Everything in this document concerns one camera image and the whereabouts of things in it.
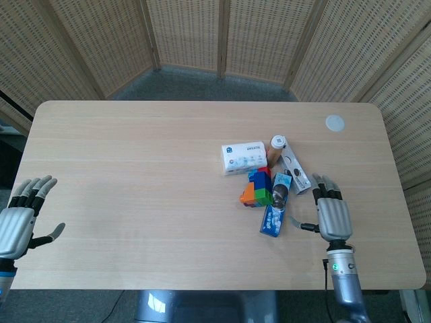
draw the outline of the bottle cap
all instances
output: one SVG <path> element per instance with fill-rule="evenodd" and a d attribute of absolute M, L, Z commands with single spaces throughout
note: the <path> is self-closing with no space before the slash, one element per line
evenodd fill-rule
<path fill-rule="evenodd" d="M 274 149 L 282 149 L 286 146 L 286 138 L 284 136 L 276 135 L 271 140 L 271 146 Z"/>

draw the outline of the white tissue box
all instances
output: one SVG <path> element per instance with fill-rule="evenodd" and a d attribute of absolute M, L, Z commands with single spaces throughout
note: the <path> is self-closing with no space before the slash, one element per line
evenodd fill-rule
<path fill-rule="evenodd" d="M 222 163 L 225 175 L 247 173 L 267 165 L 267 153 L 262 141 L 222 146 Z"/>

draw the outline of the green block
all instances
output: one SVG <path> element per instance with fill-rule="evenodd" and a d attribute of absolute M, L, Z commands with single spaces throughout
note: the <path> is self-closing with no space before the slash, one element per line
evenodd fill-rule
<path fill-rule="evenodd" d="M 255 201 L 261 205 L 272 204 L 272 194 L 266 188 L 255 190 Z"/>

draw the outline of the woven panel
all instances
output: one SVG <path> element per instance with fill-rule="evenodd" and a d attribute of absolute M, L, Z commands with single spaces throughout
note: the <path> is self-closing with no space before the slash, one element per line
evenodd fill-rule
<path fill-rule="evenodd" d="M 404 192 L 411 222 L 426 271 L 426 288 L 431 288 L 431 182 Z"/>
<path fill-rule="evenodd" d="M 431 172 L 431 38 L 370 102 L 382 112 L 401 182 Z"/>
<path fill-rule="evenodd" d="M 0 30 L 0 88 L 27 112 L 47 100 L 97 98 L 31 1 L 0 1 Z"/>
<path fill-rule="evenodd" d="M 0 98 L 0 119 L 15 127 L 23 135 L 28 135 L 32 122 L 12 108 L 5 100 Z"/>
<path fill-rule="evenodd" d="M 300 101 L 349 102 L 430 7 L 429 0 L 330 0 L 292 91 Z"/>
<path fill-rule="evenodd" d="M 283 83 L 313 0 L 231 0 L 226 72 Z"/>
<path fill-rule="evenodd" d="M 152 65 L 132 0 L 50 2 L 105 96 Z"/>
<path fill-rule="evenodd" d="M 162 64 L 217 69 L 215 0 L 148 0 Z"/>

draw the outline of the toothpaste box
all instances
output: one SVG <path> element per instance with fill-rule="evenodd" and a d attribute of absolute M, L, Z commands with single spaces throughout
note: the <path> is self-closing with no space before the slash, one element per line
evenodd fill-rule
<path fill-rule="evenodd" d="M 267 165 L 267 153 L 262 141 L 222 146 L 222 164 L 225 175 L 244 174 Z"/>
<path fill-rule="evenodd" d="M 278 237 L 283 223 L 284 213 L 292 177 L 277 173 L 273 185 L 273 204 L 268 205 L 262 220 L 261 233 Z"/>
<path fill-rule="evenodd" d="M 281 153 L 281 164 L 285 168 L 285 173 L 292 176 L 293 189 L 295 194 L 302 194 L 311 187 L 305 171 L 302 169 L 299 161 L 296 159 L 292 148 L 286 142 L 286 147 Z"/>

